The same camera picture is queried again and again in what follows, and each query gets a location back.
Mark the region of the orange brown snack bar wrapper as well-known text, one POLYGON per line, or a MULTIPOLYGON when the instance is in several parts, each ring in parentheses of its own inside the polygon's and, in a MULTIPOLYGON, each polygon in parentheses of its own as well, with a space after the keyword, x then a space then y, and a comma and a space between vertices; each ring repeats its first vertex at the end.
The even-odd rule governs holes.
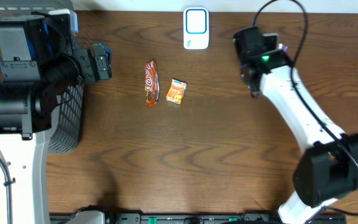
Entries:
POLYGON ((150 108, 155 105, 159 99, 160 84, 155 60, 144 64, 145 71, 145 99, 146 107, 150 108))

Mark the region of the small orange snack box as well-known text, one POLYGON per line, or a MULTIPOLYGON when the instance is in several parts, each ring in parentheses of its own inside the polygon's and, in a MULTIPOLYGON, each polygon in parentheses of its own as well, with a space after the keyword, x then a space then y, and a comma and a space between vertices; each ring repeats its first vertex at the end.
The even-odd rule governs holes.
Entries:
POLYGON ((181 82, 179 80, 173 79, 166 95, 166 100, 180 105, 183 101, 186 89, 186 82, 181 82))

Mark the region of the red purple snack bag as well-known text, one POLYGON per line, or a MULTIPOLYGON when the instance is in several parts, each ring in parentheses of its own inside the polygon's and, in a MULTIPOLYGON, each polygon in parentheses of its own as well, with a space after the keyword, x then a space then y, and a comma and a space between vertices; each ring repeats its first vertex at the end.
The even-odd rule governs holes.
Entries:
POLYGON ((279 44, 278 48, 283 50, 284 52, 286 52, 288 50, 288 47, 286 45, 283 45, 283 44, 279 44))

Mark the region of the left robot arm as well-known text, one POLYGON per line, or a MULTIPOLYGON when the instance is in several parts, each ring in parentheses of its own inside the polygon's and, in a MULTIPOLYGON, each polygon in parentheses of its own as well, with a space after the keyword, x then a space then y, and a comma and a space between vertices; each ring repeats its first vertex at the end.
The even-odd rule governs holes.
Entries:
POLYGON ((0 223, 49 223, 47 155, 80 123, 75 88, 108 80, 111 51, 78 48, 69 9, 0 20, 0 223))

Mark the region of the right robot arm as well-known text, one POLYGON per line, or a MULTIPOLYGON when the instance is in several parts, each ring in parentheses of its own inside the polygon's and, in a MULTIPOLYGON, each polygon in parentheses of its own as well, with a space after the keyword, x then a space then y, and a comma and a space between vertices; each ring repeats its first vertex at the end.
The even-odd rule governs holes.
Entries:
POLYGON ((302 83, 277 34, 256 26, 233 35, 241 78, 253 98, 264 95, 291 129, 301 151, 295 191, 278 209, 283 223, 308 223, 358 190, 358 134, 347 135, 328 118, 302 83))

